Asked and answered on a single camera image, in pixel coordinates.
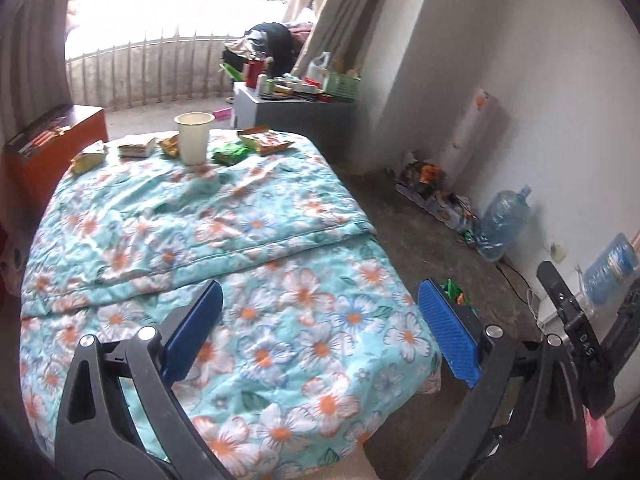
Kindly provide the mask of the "orange black item on floor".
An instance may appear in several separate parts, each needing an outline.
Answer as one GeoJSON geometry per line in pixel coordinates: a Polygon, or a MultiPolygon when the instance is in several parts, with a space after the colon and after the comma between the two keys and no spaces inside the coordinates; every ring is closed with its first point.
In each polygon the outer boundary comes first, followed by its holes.
{"type": "Polygon", "coordinates": [[[398,182],[427,200],[444,188],[446,174],[429,162],[412,162],[401,171],[398,182]]]}

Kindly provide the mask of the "white power strip board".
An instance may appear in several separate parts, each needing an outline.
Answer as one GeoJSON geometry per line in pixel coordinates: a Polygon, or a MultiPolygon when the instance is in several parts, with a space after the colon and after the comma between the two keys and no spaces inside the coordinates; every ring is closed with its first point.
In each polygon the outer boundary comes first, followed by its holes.
{"type": "Polygon", "coordinates": [[[408,185],[396,183],[396,191],[418,205],[448,229],[457,233],[471,232],[476,214],[470,200],[453,192],[428,192],[426,197],[408,185]]]}

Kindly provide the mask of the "yellow crumpled wrapper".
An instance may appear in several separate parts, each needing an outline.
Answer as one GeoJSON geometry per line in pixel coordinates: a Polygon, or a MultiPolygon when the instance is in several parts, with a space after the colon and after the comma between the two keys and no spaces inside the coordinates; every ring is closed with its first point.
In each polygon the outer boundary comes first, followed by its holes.
{"type": "Polygon", "coordinates": [[[157,145],[160,147],[164,156],[171,159],[180,157],[178,133],[173,136],[165,136],[163,139],[157,141],[157,145]]]}

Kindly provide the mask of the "green candy wrapper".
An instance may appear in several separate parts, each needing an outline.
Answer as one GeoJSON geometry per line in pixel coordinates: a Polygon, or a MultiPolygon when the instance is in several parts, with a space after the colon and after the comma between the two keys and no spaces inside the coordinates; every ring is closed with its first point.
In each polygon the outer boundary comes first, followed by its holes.
{"type": "Polygon", "coordinates": [[[213,151],[212,159],[217,164],[233,166],[250,156],[250,149],[242,142],[227,143],[213,151]]]}

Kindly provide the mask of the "left beige curtain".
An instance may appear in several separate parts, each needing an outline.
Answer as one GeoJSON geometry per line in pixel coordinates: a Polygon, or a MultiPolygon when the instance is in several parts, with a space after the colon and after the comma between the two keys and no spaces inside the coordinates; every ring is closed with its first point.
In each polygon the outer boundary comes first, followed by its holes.
{"type": "Polygon", "coordinates": [[[3,139],[72,102],[65,63],[67,3],[1,0],[3,139]]]}

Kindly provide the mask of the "beige curtain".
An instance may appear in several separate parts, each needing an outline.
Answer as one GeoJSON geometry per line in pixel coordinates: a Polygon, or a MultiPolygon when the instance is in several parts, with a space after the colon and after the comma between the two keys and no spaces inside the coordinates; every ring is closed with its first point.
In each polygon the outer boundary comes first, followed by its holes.
{"type": "Polygon", "coordinates": [[[316,24],[293,68],[295,76],[306,74],[311,61],[323,52],[346,68],[355,62],[371,26],[380,0],[324,0],[316,24]]]}
{"type": "Polygon", "coordinates": [[[1,0],[3,139],[72,102],[65,63],[67,3],[1,0]]]}

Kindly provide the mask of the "white paper cup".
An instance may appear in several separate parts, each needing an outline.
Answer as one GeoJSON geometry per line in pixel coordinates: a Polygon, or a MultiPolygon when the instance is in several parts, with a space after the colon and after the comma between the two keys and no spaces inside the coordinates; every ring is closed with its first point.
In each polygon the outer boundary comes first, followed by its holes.
{"type": "Polygon", "coordinates": [[[178,150],[186,166],[206,162],[209,130],[215,117],[204,112],[183,113],[175,117],[178,128],[178,150]]]}

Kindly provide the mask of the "right beige curtain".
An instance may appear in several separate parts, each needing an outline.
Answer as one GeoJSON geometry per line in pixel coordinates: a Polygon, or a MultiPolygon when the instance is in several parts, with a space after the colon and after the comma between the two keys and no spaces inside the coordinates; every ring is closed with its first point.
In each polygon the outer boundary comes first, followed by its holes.
{"type": "Polygon", "coordinates": [[[323,52],[346,68],[355,62],[371,26],[380,0],[324,0],[316,24],[293,68],[295,76],[306,74],[311,61],[323,52]]]}

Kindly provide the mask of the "white plastic jug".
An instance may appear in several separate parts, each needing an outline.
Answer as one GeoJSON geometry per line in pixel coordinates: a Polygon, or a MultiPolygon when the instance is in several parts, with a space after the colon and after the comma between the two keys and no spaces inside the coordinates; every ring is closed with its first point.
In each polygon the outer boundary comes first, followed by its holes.
{"type": "Polygon", "coordinates": [[[306,78],[323,86],[330,61],[331,53],[329,51],[323,51],[320,55],[313,58],[307,66],[306,78]]]}

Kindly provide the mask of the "light green snack packet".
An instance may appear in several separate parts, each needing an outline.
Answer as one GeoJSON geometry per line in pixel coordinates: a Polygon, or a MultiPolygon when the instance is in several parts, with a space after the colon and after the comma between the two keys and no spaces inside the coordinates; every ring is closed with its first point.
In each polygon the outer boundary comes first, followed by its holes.
{"type": "Polygon", "coordinates": [[[75,176],[85,174],[105,162],[108,147],[103,141],[96,141],[74,156],[70,162],[70,172],[75,176]]]}

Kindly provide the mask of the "orange wooden box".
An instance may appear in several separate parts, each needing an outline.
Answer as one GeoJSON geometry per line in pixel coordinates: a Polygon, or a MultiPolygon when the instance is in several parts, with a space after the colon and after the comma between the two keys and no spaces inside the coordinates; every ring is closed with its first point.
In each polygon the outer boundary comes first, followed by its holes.
{"type": "Polygon", "coordinates": [[[41,216],[70,161],[96,141],[107,142],[102,107],[60,105],[9,140],[4,159],[27,211],[41,216]]]}

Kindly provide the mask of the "green plastic basket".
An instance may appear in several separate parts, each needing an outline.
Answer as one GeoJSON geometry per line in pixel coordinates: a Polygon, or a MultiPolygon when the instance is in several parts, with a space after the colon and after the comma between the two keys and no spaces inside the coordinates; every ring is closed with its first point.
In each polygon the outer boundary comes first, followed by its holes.
{"type": "Polygon", "coordinates": [[[360,79],[357,77],[329,72],[324,81],[323,92],[336,100],[354,102],[357,99],[359,85],[360,79]]]}

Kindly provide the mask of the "brown snack packet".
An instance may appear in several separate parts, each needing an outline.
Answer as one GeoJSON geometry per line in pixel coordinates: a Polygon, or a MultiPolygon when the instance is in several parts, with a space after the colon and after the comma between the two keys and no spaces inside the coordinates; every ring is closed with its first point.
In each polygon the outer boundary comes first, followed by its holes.
{"type": "Polygon", "coordinates": [[[293,144],[284,133],[266,126],[239,130],[236,135],[246,148],[260,156],[282,152],[293,144]]]}

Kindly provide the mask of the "white wrapped snack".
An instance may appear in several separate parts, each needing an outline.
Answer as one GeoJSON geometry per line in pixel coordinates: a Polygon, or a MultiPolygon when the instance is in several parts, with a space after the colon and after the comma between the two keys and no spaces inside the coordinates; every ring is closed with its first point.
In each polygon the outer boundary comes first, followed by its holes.
{"type": "Polygon", "coordinates": [[[148,158],[155,148],[156,137],[152,134],[133,134],[117,141],[118,156],[121,158],[148,158]]]}

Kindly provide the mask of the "red cup on cabinet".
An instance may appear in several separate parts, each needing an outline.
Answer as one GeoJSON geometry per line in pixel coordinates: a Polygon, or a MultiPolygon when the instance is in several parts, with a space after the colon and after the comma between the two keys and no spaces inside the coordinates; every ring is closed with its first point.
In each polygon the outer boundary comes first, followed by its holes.
{"type": "Polygon", "coordinates": [[[265,60],[263,58],[251,58],[245,64],[245,85],[247,88],[256,89],[258,77],[264,72],[265,60]]]}

